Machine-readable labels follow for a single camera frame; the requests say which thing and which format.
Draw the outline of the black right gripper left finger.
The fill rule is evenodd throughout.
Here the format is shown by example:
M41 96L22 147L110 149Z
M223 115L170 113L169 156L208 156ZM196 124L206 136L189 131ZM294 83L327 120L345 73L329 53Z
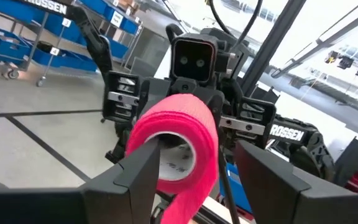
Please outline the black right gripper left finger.
M154 139L77 188L0 189L0 223L148 223L159 162Z

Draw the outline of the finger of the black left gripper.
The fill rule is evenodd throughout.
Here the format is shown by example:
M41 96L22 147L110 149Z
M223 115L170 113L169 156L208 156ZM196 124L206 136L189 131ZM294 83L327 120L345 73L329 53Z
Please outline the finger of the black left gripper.
M137 119L140 118L142 110L149 99L150 80L144 80L140 86L139 101L137 106Z
M219 124L220 124L220 120L221 120L223 104L224 104L223 93L220 91L212 92L211 97L208 100L207 106L213 115L217 133L219 133Z

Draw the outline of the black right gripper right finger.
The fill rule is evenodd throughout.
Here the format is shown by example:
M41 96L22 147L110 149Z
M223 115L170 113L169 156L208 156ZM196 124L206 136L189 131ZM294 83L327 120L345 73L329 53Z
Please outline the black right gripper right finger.
M247 141L236 142L234 158L256 223L358 224L358 193Z

